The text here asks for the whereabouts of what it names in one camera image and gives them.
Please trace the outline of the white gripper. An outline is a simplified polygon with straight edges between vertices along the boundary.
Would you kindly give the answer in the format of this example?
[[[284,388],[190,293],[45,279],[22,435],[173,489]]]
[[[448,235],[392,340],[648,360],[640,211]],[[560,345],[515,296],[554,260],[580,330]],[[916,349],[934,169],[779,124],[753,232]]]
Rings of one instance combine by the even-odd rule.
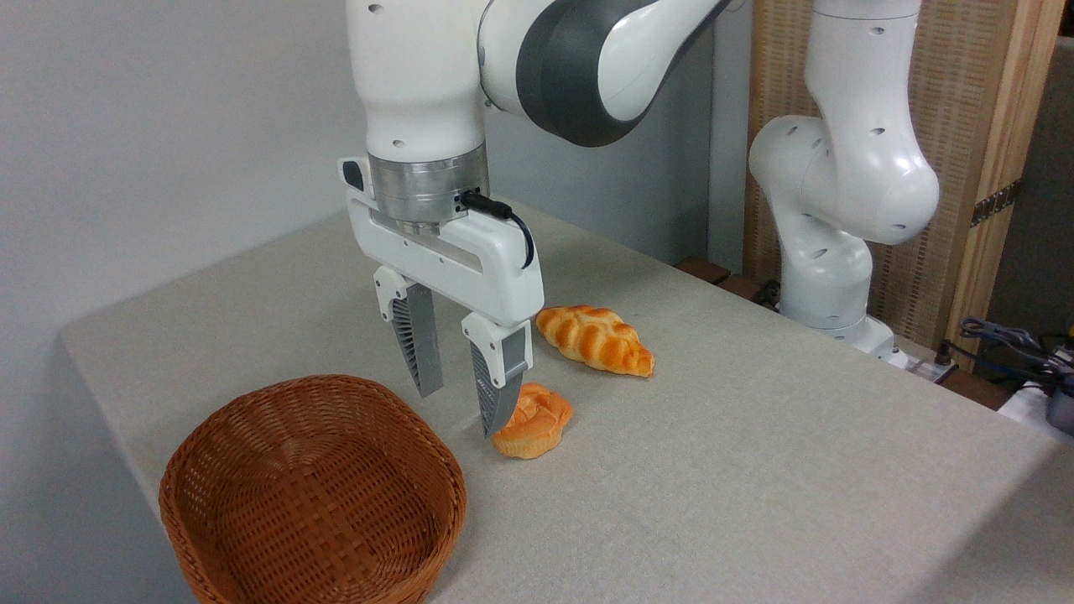
[[[545,305],[540,261],[518,222],[471,208],[487,199],[484,154],[430,162],[344,158],[348,211],[381,317],[423,398],[444,386],[432,290],[471,310],[461,322],[471,348],[483,433],[513,417],[533,366],[532,323]]]

